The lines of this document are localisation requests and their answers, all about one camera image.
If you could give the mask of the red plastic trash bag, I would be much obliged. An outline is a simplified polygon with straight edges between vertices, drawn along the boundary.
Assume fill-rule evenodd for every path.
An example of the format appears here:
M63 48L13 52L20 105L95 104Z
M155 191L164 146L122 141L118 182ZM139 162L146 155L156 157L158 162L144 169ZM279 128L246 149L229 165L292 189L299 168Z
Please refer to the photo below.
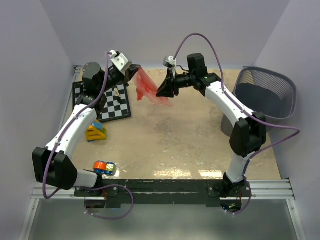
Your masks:
M138 68L138 71L133 78L133 83L136 87L137 101L141 101L143 97L146 97L156 106L173 106L167 97L156 96L158 87L142 67Z

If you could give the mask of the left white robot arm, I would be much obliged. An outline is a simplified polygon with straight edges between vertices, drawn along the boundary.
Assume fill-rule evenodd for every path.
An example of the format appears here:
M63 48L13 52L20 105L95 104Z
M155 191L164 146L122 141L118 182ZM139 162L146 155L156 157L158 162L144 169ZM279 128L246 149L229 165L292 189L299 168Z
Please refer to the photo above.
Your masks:
M42 183L46 199L46 187L58 190L84 187L92 196L99 196L104 184L99 175L92 171L79 170L72 163L74 150L88 127L102 113L106 103L106 92L119 85L127 86L140 68L129 63L124 69L112 64L103 70L96 62L83 67L82 92L76 98L73 111L59 133L45 146L36 147L32 152L32 162L36 181Z

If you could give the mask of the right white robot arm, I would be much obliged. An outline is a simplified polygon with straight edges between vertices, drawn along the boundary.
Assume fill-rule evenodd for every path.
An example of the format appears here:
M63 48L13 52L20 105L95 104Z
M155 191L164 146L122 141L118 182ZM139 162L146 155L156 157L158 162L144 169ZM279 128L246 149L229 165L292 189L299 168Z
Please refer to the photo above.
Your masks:
M255 113L245 107L217 74L209 73L202 54L188 55L187 63L188 71L178 74L174 57L165 57L163 65L167 67L167 74L156 96L173 98L179 95L180 89L193 87L222 110L233 127L229 139L233 156L222 183L214 190L220 197L233 197L245 184L251 158L266 143L266 117L261 112Z

